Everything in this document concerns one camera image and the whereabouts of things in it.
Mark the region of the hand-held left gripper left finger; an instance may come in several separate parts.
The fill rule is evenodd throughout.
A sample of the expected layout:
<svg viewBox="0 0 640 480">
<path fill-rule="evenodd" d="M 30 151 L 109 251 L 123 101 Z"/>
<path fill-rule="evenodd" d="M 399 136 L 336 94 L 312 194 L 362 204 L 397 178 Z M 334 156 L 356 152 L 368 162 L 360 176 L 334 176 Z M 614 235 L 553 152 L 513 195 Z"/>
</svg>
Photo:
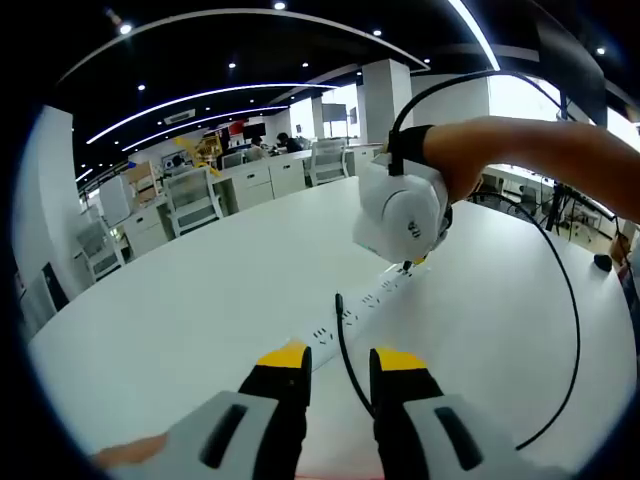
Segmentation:
<svg viewBox="0 0 640 480">
<path fill-rule="evenodd" d="M 312 353 L 291 341 L 171 426 L 148 460 L 107 469 L 113 479 L 292 479 L 306 436 Z"/>
</svg>

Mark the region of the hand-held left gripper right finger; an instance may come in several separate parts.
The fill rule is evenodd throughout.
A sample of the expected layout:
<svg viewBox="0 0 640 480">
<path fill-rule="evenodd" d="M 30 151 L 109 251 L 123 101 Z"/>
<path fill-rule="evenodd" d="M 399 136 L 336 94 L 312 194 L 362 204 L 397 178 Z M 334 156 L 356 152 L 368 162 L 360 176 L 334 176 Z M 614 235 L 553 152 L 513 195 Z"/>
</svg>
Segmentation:
<svg viewBox="0 0 640 480">
<path fill-rule="evenodd" d="M 373 431 L 386 479 L 568 479 L 539 466 L 460 395 L 446 395 L 408 352 L 369 354 Z"/>
</svg>

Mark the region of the person's right hand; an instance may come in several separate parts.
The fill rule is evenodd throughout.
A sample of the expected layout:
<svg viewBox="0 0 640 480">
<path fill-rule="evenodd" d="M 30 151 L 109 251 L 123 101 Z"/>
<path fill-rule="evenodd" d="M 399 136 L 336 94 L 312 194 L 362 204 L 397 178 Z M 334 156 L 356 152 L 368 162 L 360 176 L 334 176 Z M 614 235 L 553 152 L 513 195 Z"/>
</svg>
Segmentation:
<svg viewBox="0 0 640 480">
<path fill-rule="evenodd" d="M 451 204 L 468 197 L 493 154 L 488 117 L 431 127 L 423 140 L 427 164 L 444 180 Z"/>
</svg>

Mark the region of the person's left hand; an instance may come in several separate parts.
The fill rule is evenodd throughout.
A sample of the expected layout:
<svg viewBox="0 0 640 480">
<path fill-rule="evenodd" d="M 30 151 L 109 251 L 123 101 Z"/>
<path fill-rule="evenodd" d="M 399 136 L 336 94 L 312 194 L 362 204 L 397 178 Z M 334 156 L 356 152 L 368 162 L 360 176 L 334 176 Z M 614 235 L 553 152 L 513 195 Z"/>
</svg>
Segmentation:
<svg viewBox="0 0 640 480">
<path fill-rule="evenodd" d="M 130 443 L 115 445 L 102 449 L 91 457 L 92 462 L 101 469 L 112 469 L 120 465 L 142 463 L 166 445 L 168 433 L 145 437 Z"/>
</svg>

